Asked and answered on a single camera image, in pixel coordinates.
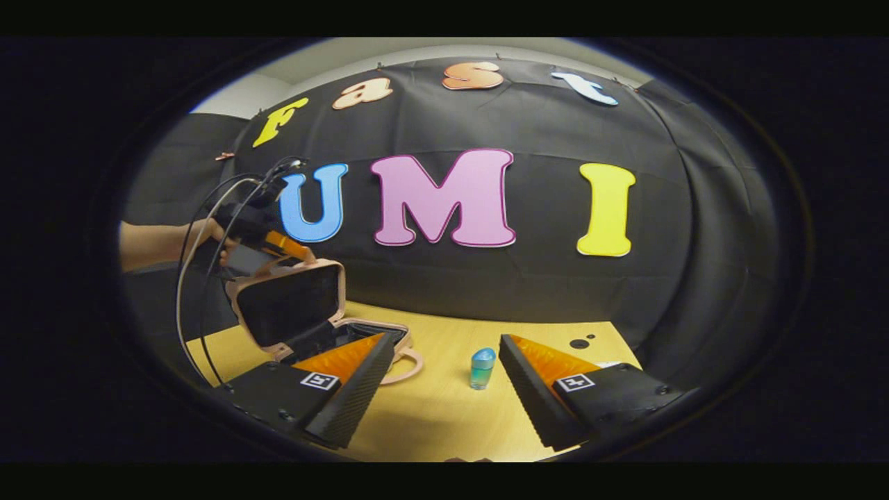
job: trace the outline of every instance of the table surface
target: table surface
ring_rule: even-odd
[[[469,387],[469,362],[485,347],[500,349],[505,334],[522,336],[591,363],[623,362],[642,368],[609,322],[510,323],[454,319],[348,302],[346,318],[397,323],[410,328],[413,348],[425,359],[414,377],[381,386],[342,456],[366,462],[531,462],[555,456],[541,445],[509,378],[498,361],[487,389]],[[585,349],[569,345],[589,342]],[[271,357],[241,327],[206,337],[207,349],[223,380],[241,375]],[[198,340],[188,349],[208,380],[215,382]],[[407,372],[402,359],[389,372]]]

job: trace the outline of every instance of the blue bottle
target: blue bottle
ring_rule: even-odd
[[[472,356],[472,369],[469,375],[470,387],[476,391],[481,391],[488,386],[496,359],[497,354],[490,347],[482,349]]]

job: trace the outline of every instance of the pink handbag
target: pink handbag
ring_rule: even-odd
[[[317,259],[292,267],[269,265],[251,278],[228,282],[226,293],[241,326],[277,362],[292,365],[344,343],[394,332],[392,364],[407,357],[414,367],[407,373],[387,376],[380,384],[400,382],[423,368],[423,357],[412,348],[408,327],[343,318],[346,270],[339,262]]]

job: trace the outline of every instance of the pink letter m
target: pink letter m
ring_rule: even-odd
[[[439,187],[426,169],[411,156],[388,157],[371,165],[380,177],[382,228],[374,239],[387,246],[410,245],[416,234],[405,225],[410,210],[430,243],[445,233],[451,215],[460,206],[460,226],[453,240],[463,246],[507,246],[516,232],[507,226],[503,177],[512,163],[503,149],[463,152]]]

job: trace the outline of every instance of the bottle cap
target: bottle cap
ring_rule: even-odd
[[[490,370],[494,367],[494,361],[496,359],[497,354],[494,352],[494,349],[486,347],[481,351],[473,354],[472,367],[478,370]]]

